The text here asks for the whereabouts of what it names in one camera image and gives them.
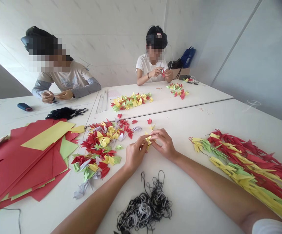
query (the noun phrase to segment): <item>white t-shirt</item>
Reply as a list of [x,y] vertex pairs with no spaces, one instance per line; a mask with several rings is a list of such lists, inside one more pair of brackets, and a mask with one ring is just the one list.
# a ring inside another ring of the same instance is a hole
[[55,83],[61,91],[65,91],[89,85],[87,80],[92,77],[84,65],[72,61],[69,72],[40,72],[37,79]]
[[[156,67],[163,67],[165,70],[168,69],[168,65],[165,60],[161,60],[157,62],[155,65],[152,65],[147,57],[147,54],[141,55],[138,60],[137,64],[135,65],[135,73],[137,74],[137,68],[142,70],[142,76],[145,76],[148,72],[153,71]],[[164,81],[165,78],[162,75],[151,77],[147,82],[157,82],[157,81]]]
[[252,234],[282,234],[282,222],[274,219],[260,219],[252,227]]

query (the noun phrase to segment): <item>hand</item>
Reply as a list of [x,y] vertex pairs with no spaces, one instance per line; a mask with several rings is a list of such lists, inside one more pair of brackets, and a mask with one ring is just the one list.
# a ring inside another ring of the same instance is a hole
[[54,95],[51,91],[49,90],[45,90],[42,94],[41,94],[41,100],[43,101],[43,103],[53,103],[53,98]]
[[72,97],[74,97],[74,94],[70,89],[63,91],[62,93],[59,93],[58,95],[55,95],[55,98],[60,99],[60,100],[70,100]]
[[171,81],[173,79],[173,71],[172,70],[166,70],[165,73],[165,79],[168,81]]
[[128,145],[126,149],[126,163],[124,167],[130,172],[134,173],[142,163],[144,154],[147,150],[146,138],[149,135],[140,136],[139,139]]
[[156,77],[159,76],[160,74],[162,74],[163,72],[161,70],[163,70],[164,68],[162,67],[156,67],[153,71],[151,71],[148,76],[149,78],[151,77]]
[[[173,146],[173,140],[168,135],[165,129],[157,129],[151,132],[150,134],[152,142],[152,146],[157,149],[158,152],[160,152],[165,158],[169,159],[170,161],[173,161],[177,158],[178,152],[175,150]],[[159,140],[162,143],[162,146],[157,144],[153,140]]]

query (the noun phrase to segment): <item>person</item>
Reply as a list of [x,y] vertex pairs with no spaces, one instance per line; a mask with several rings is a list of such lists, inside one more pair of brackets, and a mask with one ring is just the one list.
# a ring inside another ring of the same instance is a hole
[[[262,202],[232,181],[176,151],[171,137],[164,129],[154,130],[150,135],[152,146],[195,180],[244,233],[282,234],[282,220]],[[139,137],[127,147],[124,166],[61,222],[52,234],[96,232],[117,193],[142,163],[147,149],[145,138],[148,136]],[[159,140],[162,146],[153,140]]]
[[[46,72],[39,73],[32,90],[32,94],[41,98],[43,103],[80,98],[101,89],[99,82],[84,65],[66,55],[54,35],[33,26],[21,41],[30,55],[41,57],[49,65]],[[51,83],[55,83],[61,93],[54,95],[49,91]]]
[[167,35],[159,26],[152,26],[147,32],[146,42],[147,52],[138,58],[135,66],[138,86],[164,80],[170,83],[173,72],[168,69],[166,61],[161,59],[161,52],[167,46]]

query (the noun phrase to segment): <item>table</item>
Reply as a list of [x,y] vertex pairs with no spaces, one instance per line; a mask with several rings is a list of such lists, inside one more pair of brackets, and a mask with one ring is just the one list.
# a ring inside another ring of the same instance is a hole
[[[117,114],[120,113],[122,113],[123,119],[129,119],[135,118],[137,116],[154,114],[163,111],[170,111],[179,108],[196,106],[233,98],[232,96],[203,83],[199,83],[199,85],[193,85],[179,80],[175,82],[181,82],[181,84],[183,84],[183,89],[188,90],[190,92],[190,95],[187,95],[183,100],[181,100],[180,97],[173,97],[170,89],[166,88],[166,86],[169,85],[169,83],[167,83],[166,81],[145,83],[142,86],[138,86],[137,84],[130,84],[103,88],[98,93],[97,101],[94,104],[93,111],[90,115],[87,125],[96,123],[97,121],[106,121],[106,119],[113,121],[114,118],[117,117]],[[96,113],[99,103],[98,99],[100,98],[100,95],[103,94],[107,89],[109,90],[108,109],[107,111]],[[120,110],[119,112],[112,110],[110,103],[113,98],[121,95],[130,96],[133,92],[140,94],[151,92],[154,102],[149,103],[149,101],[147,101],[146,104],[142,104],[141,106],[131,108],[129,110]]]
[[[189,116],[194,116],[194,120],[184,121]],[[223,133],[230,133],[243,140],[251,139],[266,152],[276,152],[275,157],[282,163],[282,121],[237,100],[231,99],[173,110],[168,112],[168,116],[165,112],[140,116],[136,118],[138,121],[136,125],[142,127],[143,131],[135,133],[132,140],[126,138],[121,143],[125,148],[143,135],[144,131],[150,132],[147,124],[149,118],[153,119],[156,129],[166,129],[179,152],[225,177],[227,176],[215,167],[206,155],[194,151],[193,144],[188,140],[189,137],[205,138],[206,134],[219,128]],[[118,155],[122,156],[122,162],[110,166],[110,172],[103,181],[94,181],[94,190],[98,189],[124,165],[125,149],[119,150]],[[163,158],[153,147],[150,147],[140,168],[120,190],[97,233],[113,233],[116,230],[116,221],[120,212],[126,209],[131,199],[144,191],[141,172],[145,172],[146,182],[151,182],[152,178],[158,175],[159,170],[165,172],[163,191],[173,202],[173,216],[171,220],[163,219],[157,223],[155,234],[242,233],[241,229],[206,196],[187,174]],[[93,193],[89,188],[83,198],[73,199],[73,193],[81,184],[82,179],[82,173],[71,171],[41,202],[25,198],[9,206],[8,208],[22,210],[22,233],[50,233]],[[0,233],[18,232],[18,211],[0,211]]]
[[[89,109],[89,111],[84,113],[84,115],[80,115],[77,118],[71,119],[69,121],[76,123],[76,126],[86,125],[96,97],[97,93],[92,93],[85,97],[61,101],[58,104],[44,104],[35,96],[0,99],[0,137],[10,134],[11,129],[23,127],[27,123],[44,119],[47,114],[50,113],[50,111],[63,107],[72,107],[73,109]],[[33,111],[27,112],[18,108],[18,103],[26,103],[32,107]]]

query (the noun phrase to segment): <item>spool of thread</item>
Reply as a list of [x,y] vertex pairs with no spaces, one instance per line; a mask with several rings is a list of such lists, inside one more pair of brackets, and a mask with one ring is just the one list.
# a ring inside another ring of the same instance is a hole
[[19,103],[18,107],[22,110],[25,110],[25,111],[32,111],[33,110],[29,105],[27,105],[25,103]]

